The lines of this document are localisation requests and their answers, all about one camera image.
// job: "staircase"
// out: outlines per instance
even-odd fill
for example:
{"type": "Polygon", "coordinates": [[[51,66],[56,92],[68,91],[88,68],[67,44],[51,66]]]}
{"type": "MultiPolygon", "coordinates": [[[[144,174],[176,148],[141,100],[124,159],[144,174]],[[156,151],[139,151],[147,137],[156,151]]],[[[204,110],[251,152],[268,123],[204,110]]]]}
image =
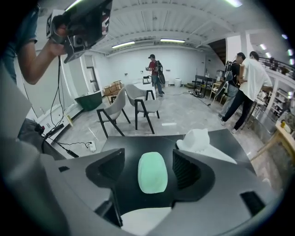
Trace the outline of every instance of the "staircase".
{"type": "Polygon", "coordinates": [[[225,39],[221,39],[208,44],[213,51],[218,55],[220,60],[225,65],[226,63],[226,41],[225,39]]]}

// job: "power strip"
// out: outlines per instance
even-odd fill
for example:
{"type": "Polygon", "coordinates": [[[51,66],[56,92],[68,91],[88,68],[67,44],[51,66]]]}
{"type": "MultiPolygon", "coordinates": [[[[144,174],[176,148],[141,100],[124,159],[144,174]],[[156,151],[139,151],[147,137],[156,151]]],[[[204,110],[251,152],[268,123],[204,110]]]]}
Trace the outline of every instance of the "power strip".
{"type": "Polygon", "coordinates": [[[91,152],[94,153],[94,152],[96,151],[95,142],[94,142],[93,140],[89,141],[89,142],[87,143],[87,146],[90,148],[90,151],[91,151],[91,152]]]}

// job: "railing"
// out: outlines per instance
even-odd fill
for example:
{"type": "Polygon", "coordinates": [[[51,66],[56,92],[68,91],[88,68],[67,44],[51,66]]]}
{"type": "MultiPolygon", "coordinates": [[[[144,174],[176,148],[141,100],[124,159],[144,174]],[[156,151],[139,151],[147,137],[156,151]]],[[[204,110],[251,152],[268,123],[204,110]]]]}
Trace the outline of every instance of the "railing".
{"type": "Polygon", "coordinates": [[[280,72],[283,75],[290,77],[291,79],[295,80],[295,68],[284,63],[275,60],[274,58],[264,58],[260,57],[259,62],[262,64],[263,67],[268,68],[273,71],[280,72]]]}

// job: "sneaker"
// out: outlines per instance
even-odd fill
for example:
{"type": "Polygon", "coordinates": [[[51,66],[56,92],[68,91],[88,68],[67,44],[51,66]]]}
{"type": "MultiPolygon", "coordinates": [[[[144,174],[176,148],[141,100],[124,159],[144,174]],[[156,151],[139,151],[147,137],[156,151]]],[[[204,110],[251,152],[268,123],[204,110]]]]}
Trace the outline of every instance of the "sneaker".
{"type": "Polygon", "coordinates": [[[225,121],[223,121],[222,118],[220,119],[220,123],[221,123],[222,126],[225,125],[225,121]]]}
{"type": "Polygon", "coordinates": [[[231,133],[235,134],[238,130],[236,130],[235,128],[232,129],[231,133]]]}

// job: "person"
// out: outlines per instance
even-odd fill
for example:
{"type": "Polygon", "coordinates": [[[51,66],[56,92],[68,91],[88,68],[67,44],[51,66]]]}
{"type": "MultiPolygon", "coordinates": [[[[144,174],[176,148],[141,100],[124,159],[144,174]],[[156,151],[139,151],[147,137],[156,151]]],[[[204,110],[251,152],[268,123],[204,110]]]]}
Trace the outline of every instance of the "person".
{"type": "MultiPolygon", "coordinates": [[[[49,39],[38,56],[36,55],[35,43],[37,42],[36,29],[39,9],[40,6],[36,5],[23,19],[15,36],[8,42],[2,54],[2,63],[15,83],[17,83],[14,68],[16,56],[25,81],[34,85],[41,79],[51,62],[57,56],[65,54],[63,45],[56,44],[49,39]]],[[[57,29],[57,33],[60,36],[66,36],[65,26],[61,25],[57,29]]],[[[24,142],[33,144],[40,151],[43,139],[35,132],[36,126],[37,123],[35,121],[26,118],[18,134],[18,138],[24,142]]]]}
{"type": "Polygon", "coordinates": [[[250,58],[246,58],[240,66],[238,82],[241,86],[239,91],[237,92],[236,97],[226,115],[220,120],[221,124],[225,125],[225,122],[244,102],[242,115],[236,122],[232,133],[236,133],[240,126],[244,123],[261,88],[262,90],[269,90],[272,87],[269,76],[262,65],[258,62],[258,54],[252,51],[249,56],[250,58]]]}
{"type": "Polygon", "coordinates": [[[232,63],[231,72],[232,72],[233,78],[231,81],[229,81],[229,86],[227,87],[227,99],[221,111],[219,111],[218,113],[219,117],[225,116],[232,102],[234,101],[237,92],[239,91],[240,84],[238,83],[237,76],[240,73],[240,64],[245,60],[245,58],[246,57],[244,53],[238,53],[236,55],[236,59],[232,63]]]}
{"type": "Polygon", "coordinates": [[[151,59],[151,62],[146,69],[147,69],[147,71],[152,72],[153,83],[155,85],[157,85],[157,87],[158,87],[159,96],[163,96],[164,92],[162,91],[162,87],[161,87],[161,83],[160,83],[160,79],[159,79],[156,57],[154,54],[151,54],[148,58],[151,59]]]}

